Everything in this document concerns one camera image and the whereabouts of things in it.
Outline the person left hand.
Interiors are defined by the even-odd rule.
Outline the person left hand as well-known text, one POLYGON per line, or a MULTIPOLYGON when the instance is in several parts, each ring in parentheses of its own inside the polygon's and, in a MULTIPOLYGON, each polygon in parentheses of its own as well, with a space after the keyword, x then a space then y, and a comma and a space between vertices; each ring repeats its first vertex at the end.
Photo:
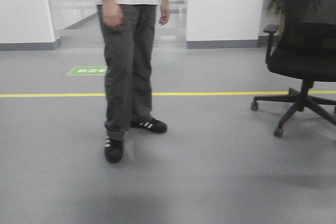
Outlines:
POLYGON ((159 25, 163 26, 169 22, 170 19, 170 6, 168 0, 163 0, 160 5, 161 16, 159 19, 159 25))

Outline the person right hand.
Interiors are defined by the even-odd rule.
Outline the person right hand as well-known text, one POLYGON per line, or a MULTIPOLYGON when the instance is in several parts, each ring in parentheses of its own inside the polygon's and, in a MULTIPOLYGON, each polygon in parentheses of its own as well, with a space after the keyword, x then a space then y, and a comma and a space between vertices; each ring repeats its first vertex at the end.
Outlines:
POLYGON ((102 19, 108 28, 116 32, 122 30, 123 12, 115 0, 103 0, 102 19))

